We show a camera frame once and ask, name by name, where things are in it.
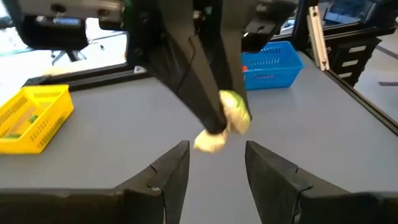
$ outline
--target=yellow plastic basket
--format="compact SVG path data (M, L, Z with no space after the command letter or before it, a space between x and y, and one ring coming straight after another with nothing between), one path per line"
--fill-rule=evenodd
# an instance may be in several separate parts
M68 85L27 86L0 108L0 153L38 154L73 111Z

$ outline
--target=blue basket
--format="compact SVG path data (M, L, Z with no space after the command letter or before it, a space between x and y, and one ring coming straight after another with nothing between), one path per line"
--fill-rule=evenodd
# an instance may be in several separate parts
M289 41L270 42L259 53L242 54L247 90L289 87L296 79L303 62Z

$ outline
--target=gray tabletop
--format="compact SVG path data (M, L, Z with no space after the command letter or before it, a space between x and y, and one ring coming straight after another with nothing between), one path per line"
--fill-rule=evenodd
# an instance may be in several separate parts
M193 151L181 223L260 223L246 178L244 145L257 141L352 192L398 191L398 138L305 63L288 89L250 91L253 122L224 151ZM1 156L0 187L114 187L201 124L157 80L72 93L75 111L39 156Z

